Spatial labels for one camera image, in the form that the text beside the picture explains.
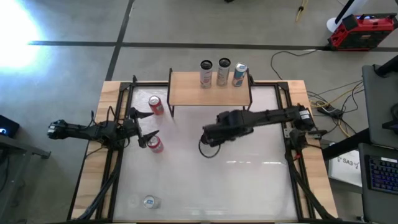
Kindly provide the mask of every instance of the white board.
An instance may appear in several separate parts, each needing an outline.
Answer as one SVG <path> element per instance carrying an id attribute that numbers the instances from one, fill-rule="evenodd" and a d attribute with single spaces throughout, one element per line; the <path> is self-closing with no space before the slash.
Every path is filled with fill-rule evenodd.
<path id="1" fill-rule="evenodd" d="M 329 177 L 362 187 L 359 152 L 353 150 L 329 161 Z"/>
<path id="2" fill-rule="evenodd" d="M 160 97 L 165 114 L 141 119 L 140 125 L 144 134 L 159 129 L 165 148 L 154 154 L 131 138 L 124 150 L 114 221 L 297 219 L 280 124 L 255 128 L 207 159 L 198 151 L 202 126 L 215 123 L 220 112 L 242 107 L 176 106 L 172 119 L 167 89 L 152 87 L 134 88 L 132 106 L 150 111 L 152 95 Z M 274 87 L 253 88 L 252 98 L 251 111 L 277 109 Z M 146 195 L 160 198 L 160 207 L 145 208 Z"/>

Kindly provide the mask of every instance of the aluminum can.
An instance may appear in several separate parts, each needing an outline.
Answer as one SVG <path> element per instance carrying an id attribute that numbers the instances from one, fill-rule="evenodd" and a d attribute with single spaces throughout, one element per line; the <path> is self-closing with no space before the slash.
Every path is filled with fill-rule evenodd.
<path id="1" fill-rule="evenodd" d="M 211 87 L 211 75 L 213 74 L 213 64 L 209 60 L 200 62 L 200 85 L 202 88 Z"/>
<path id="2" fill-rule="evenodd" d="M 152 137 L 147 145 L 154 153 L 161 153 L 164 149 L 162 141 L 157 136 Z"/>
<path id="3" fill-rule="evenodd" d="M 234 78 L 232 80 L 232 85 L 236 87 L 241 86 L 247 70 L 248 70 L 247 65 L 238 62 L 235 65 L 235 72 L 234 72 Z"/>
<path id="4" fill-rule="evenodd" d="M 148 104 L 155 115 L 162 115 L 164 113 L 162 101 L 159 97 L 151 96 L 148 100 Z"/>
<path id="5" fill-rule="evenodd" d="M 221 58 L 218 61 L 217 85 L 225 86 L 227 84 L 230 65 L 231 61 L 228 58 Z"/>
<path id="6" fill-rule="evenodd" d="M 148 209 L 158 208 L 160 205 L 160 198 L 155 197 L 153 195 L 147 195 L 144 199 L 144 207 Z"/>

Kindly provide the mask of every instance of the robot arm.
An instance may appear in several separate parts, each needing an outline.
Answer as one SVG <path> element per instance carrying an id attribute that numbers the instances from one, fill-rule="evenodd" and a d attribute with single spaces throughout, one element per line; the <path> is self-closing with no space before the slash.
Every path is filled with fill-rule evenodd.
<path id="1" fill-rule="evenodd" d="M 308 108 L 302 105 L 260 112 L 225 111 L 217 115 L 216 124 L 203 127 L 201 142 L 214 147 L 252 133 L 253 127 L 289 121 L 292 121 L 294 126 L 301 131 L 309 131 L 315 127 Z"/>
<path id="2" fill-rule="evenodd" d="M 92 126 L 82 126 L 79 124 L 69 124 L 60 119 L 50 124 L 47 136 L 50 139 L 78 138 L 90 141 L 98 141 L 105 147 L 123 147 L 119 142 L 138 136 L 140 147 L 146 147 L 146 143 L 159 131 L 142 135 L 138 119 L 146 118 L 153 113 L 142 113 L 135 108 L 129 110 L 130 119 L 123 120 L 122 124 L 117 121 L 102 121 Z"/>

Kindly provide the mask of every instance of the gray floor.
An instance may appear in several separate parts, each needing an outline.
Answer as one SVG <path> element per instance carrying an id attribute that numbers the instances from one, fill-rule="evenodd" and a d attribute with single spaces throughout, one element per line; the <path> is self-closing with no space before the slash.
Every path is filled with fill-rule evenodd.
<path id="1" fill-rule="evenodd" d="M 339 1 L 309 1 L 294 23 L 301 1 L 291 0 L 137 0 L 125 42 L 311 45 L 326 44 L 325 22 L 343 7 Z M 20 205 L 11 219 L 29 223 L 66 219 L 87 142 L 54 141 L 46 137 L 51 121 L 63 118 L 85 124 L 97 107 L 114 47 L 20 46 L 28 40 L 115 42 L 128 0 L 1 1 L 0 114 L 21 124 L 18 139 L 52 151 L 47 161 L 33 159 Z M 369 0 L 361 12 L 397 12 L 395 0 Z M 398 31 L 381 46 L 398 47 Z M 256 80 L 275 80 L 270 60 L 277 50 L 160 49 L 122 47 L 113 80 L 166 80 L 169 67 L 197 71 L 203 59 L 229 57 L 246 62 Z M 297 54 L 305 51 L 292 51 Z M 384 63 L 397 52 L 315 52 L 303 57 L 279 54 L 274 67 L 284 79 L 305 80 L 307 89 L 321 92 L 361 79 L 361 66 Z M 331 100 L 352 86 L 323 95 Z M 364 95 L 356 95 L 359 110 L 345 115 L 355 130 L 367 127 Z M 352 101 L 347 107 L 354 108 Z M 320 129 L 334 124 L 316 117 Z M 325 139 L 340 141 L 339 130 Z M 361 215 L 361 196 L 332 185 L 338 213 L 352 220 Z"/>

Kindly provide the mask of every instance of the computer keyboard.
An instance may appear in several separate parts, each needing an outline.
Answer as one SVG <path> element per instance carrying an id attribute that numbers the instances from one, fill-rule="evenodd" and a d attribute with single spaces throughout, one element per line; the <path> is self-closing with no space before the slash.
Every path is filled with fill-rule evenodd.
<path id="1" fill-rule="evenodd" d="M 369 188 L 398 194 L 398 163 L 395 159 L 368 156 Z"/>

